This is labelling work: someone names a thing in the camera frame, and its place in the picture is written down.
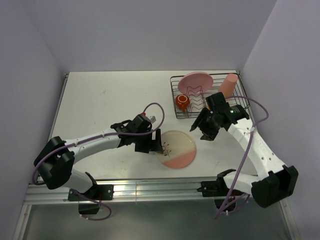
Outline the cream and pink floral plate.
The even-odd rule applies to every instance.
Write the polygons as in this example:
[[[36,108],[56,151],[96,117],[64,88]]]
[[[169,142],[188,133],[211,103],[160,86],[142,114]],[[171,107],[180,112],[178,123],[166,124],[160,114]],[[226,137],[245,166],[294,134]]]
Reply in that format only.
[[[195,159],[197,149],[195,141],[185,132],[169,130],[161,135],[163,153],[157,153],[157,159],[172,169],[187,167]]]

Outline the orange and black teacup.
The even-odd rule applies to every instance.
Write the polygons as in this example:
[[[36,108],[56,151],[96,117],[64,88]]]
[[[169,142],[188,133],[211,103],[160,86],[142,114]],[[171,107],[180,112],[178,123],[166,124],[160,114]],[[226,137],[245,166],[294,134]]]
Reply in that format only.
[[[187,107],[190,104],[190,99],[187,95],[180,94],[175,97],[174,103],[177,108],[179,108],[183,113],[186,113]]]

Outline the pink plastic cup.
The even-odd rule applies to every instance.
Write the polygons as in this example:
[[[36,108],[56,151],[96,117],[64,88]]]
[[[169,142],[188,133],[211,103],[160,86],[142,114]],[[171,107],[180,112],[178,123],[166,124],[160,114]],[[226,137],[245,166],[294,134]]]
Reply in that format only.
[[[234,73],[228,74],[220,87],[218,88],[218,92],[222,93],[225,98],[232,96],[234,89],[237,85],[238,75]]]

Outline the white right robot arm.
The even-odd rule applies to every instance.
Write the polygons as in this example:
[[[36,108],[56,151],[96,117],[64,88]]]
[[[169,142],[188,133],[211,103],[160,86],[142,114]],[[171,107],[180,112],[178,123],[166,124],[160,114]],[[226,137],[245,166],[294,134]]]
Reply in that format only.
[[[240,162],[243,167],[249,159],[257,175],[241,173],[241,169],[228,169],[219,173],[215,181],[202,182],[198,192],[203,197],[226,196],[233,193],[248,194],[262,208],[267,208],[294,192],[298,179],[298,170],[287,166],[269,148],[260,136],[254,123],[244,107],[237,104],[230,106],[221,92],[206,99],[204,107],[191,126],[191,131],[199,129],[201,140],[213,141],[219,130],[225,129],[244,149]]]

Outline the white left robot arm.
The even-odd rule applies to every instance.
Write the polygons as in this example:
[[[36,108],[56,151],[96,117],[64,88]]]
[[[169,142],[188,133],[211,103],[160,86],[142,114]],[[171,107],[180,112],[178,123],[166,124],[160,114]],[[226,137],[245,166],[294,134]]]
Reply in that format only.
[[[90,173],[75,170],[74,164],[102,151],[131,144],[135,145],[135,152],[162,154],[161,129],[152,128],[154,121],[154,117],[140,113],[133,120],[114,123],[110,128],[87,137],[71,140],[53,137],[35,159],[35,172],[48,189],[68,187],[91,200],[98,193],[97,182]]]

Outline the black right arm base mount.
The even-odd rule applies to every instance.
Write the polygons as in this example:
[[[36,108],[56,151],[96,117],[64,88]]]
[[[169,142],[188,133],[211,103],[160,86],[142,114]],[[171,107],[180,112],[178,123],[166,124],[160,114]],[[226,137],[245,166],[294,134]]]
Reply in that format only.
[[[196,189],[197,192],[201,193],[204,198],[208,197],[226,197],[229,189],[224,183],[220,183],[219,180],[213,181],[202,181],[200,187]],[[214,199],[215,206],[220,208],[224,201],[223,199]]]

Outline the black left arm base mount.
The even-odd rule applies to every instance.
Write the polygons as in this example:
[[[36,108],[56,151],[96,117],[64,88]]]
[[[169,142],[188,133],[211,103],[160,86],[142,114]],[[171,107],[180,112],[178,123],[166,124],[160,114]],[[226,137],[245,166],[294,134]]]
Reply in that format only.
[[[88,191],[80,193],[70,189],[67,200],[69,202],[89,201],[89,203],[79,203],[78,212],[81,215],[93,216],[101,209],[100,203],[111,201],[114,194],[114,185],[112,184],[94,184]]]

